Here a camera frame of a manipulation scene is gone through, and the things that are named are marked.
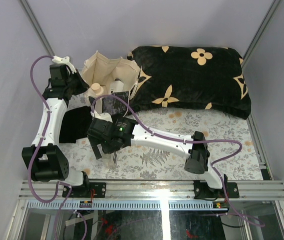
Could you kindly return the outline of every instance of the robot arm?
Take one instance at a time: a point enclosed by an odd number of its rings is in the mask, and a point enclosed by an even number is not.
[[[194,135],[173,134],[149,127],[154,133],[166,137],[185,141],[204,141],[203,133],[196,131]],[[88,139],[95,157],[102,157],[98,145],[104,154],[112,154],[127,146],[146,146],[164,150],[186,159],[184,169],[193,174],[203,175],[208,186],[214,190],[221,190],[222,183],[217,173],[212,169],[207,150],[207,144],[192,144],[164,139],[145,131],[133,119],[122,117],[116,123],[94,118],[89,130]]]
[[[29,167],[30,160],[38,146],[40,138],[44,137],[40,150],[35,158],[31,178],[33,181],[61,181],[73,186],[73,192],[78,189],[78,197],[90,196],[90,183],[84,172],[69,168],[67,158],[59,149],[59,135],[64,114],[72,95],[85,92],[89,86],[83,81],[78,70],[69,62],[69,58],[54,57],[57,64],[50,65],[51,78],[43,97],[48,103],[49,109],[44,105],[43,115],[38,133],[30,147],[23,148],[22,157]],[[51,112],[49,124],[45,136],[41,136],[47,120],[47,111]],[[97,159],[101,158],[98,145],[101,145],[105,154],[111,154],[126,146],[147,146],[161,149],[176,154],[184,159],[185,170],[203,175],[208,187],[213,190],[221,190],[222,184],[218,175],[213,171],[209,161],[207,144],[191,144],[176,142],[153,136],[146,132],[135,120],[120,118],[112,123],[111,118],[102,120],[98,117],[93,119],[88,130],[88,139]],[[153,132],[164,136],[189,140],[205,140],[201,132],[196,131],[194,135],[173,134],[150,128]]]
[[[78,70],[69,62],[69,57],[60,58],[55,56],[50,65],[51,78],[43,97],[50,109],[44,105],[41,123],[37,135],[30,147],[23,148],[22,157],[28,168],[35,148],[40,138],[44,137],[38,155],[32,167],[33,181],[62,181],[72,186],[81,186],[86,182],[87,176],[81,171],[69,168],[69,163],[62,151],[59,149],[59,135],[64,114],[72,95],[78,95],[88,89],[88,85],[81,78]],[[50,121],[47,126],[46,135],[42,136],[47,120],[47,111],[50,111]]]

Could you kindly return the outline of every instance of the pillow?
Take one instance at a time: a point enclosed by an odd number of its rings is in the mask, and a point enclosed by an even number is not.
[[[243,59],[232,48],[140,46],[127,58],[140,67],[134,111],[214,109],[243,119],[251,112]]]

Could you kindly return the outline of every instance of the white wall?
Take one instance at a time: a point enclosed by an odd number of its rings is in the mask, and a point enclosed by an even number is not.
[[[244,54],[272,0],[29,0],[57,55],[81,68],[96,50],[119,58],[138,46],[232,47]]]
[[[5,235],[27,171],[21,157],[39,126],[42,104],[32,89],[29,69],[44,55],[17,0],[0,0],[0,239]],[[47,84],[49,60],[35,70],[40,89]]]
[[[244,74],[272,172],[284,182],[284,1]]]

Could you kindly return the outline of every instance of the floral tablecloth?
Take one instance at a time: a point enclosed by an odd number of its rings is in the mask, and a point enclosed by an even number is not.
[[[69,109],[85,104],[82,96],[70,101]],[[140,120],[150,127],[177,134],[204,133],[207,140],[234,139],[243,143],[243,150],[235,157],[216,164],[221,173],[230,180],[262,180],[258,160],[250,137],[246,120],[215,110],[191,110],[180,108],[159,108],[138,113]],[[144,147],[126,147],[117,152],[115,169],[107,168],[96,160],[87,138],[76,143],[60,144],[70,166],[85,171],[91,179],[130,180],[200,180],[184,170],[185,159],[166,151]],[[237,145],[210,143],[208,149],[211,161],[234,152]]]

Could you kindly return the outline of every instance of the black mounting bracket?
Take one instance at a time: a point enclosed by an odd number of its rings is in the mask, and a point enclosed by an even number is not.
[[[103,199],[106,194],[106,183],[105,182],[89,182],[85,172],[83,184],[80,186],[73,186],[70,194],[71,198],[86,198],[90,199],[91,194],[94,193],[93,198]],[[70,191],[69,187],[64,187],[62,196],[65,198]]]
[[[215,199],[215,198],[225,198],[224,191],[218,189],[211,189],[206,182],[195,180],[194,183],[194,199]],[[229,199],[239,199],[240,195],[238,193],[237,184],[235,182],[226,183],[226,191]]]

